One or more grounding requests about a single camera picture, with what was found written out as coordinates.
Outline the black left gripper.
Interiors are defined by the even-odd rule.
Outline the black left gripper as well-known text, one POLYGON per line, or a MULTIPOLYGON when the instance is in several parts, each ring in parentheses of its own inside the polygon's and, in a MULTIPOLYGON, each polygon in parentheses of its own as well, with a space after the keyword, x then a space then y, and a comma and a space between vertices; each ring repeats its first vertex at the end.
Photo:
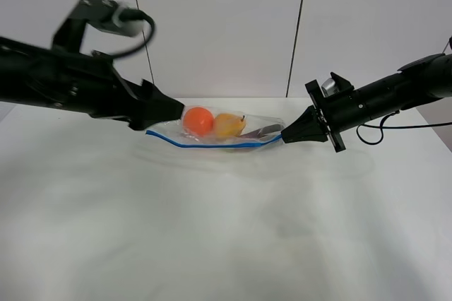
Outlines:
POLYGON ((101 0, 80 0, 55 32, 51 49, 29 67, 28 86, 49 105, 128 122, 133 130, 180 119, 183 103, 149 81, 137 86, 124 80, 114 68, 114 61, 141 51, 147 40, 111 54, 81 54, 87 25, 106 13, 101 0))

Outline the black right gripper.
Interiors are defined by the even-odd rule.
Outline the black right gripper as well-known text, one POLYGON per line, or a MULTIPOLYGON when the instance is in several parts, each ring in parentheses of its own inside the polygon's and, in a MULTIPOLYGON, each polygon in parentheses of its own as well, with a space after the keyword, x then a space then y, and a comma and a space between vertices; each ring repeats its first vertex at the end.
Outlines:
POLYGON ((353 97, 355 88, 336 73, 331 72, 330 76, 336 79, 340 92, 325 97, 317 80, 307 83, 305 87, 314 105, 308 106, 300 117, 281 131, 285 143, 323 143, 330 139, 336 153, 345 150, 340 133, 357 125, 352 116, 357 111, 353 97))

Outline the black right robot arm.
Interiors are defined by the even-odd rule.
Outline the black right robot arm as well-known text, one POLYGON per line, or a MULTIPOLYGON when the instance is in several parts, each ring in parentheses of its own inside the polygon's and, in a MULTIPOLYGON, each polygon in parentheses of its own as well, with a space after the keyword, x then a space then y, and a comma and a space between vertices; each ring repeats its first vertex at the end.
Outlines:
POLYGON ((343 131, 451 97, 451 55, 427 56, 361 88, 333 72, 322 85, 313 80, 305 87, 313 105, 281 131, 282 140, 331 141, 340 152, 345 150, 343 131))

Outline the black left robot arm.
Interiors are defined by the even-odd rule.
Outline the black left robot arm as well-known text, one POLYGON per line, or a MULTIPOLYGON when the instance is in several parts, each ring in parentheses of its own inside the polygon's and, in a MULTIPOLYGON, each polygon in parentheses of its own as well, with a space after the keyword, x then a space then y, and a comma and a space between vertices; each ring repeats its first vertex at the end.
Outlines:
POLYGON ((114 67, 114 61, 144 49, 154 33, 154 20, 137 8, 113 0, 80 0, 54 34, 49 49, 1 39, 1 101, 126 122, 134 131, 178 120, 184 111, 180 101, 147 80, 137 85, 122 78, 114 67), (150 31, 131 49, 81 53, 87 25, 135 37, 144 23, 150 31))

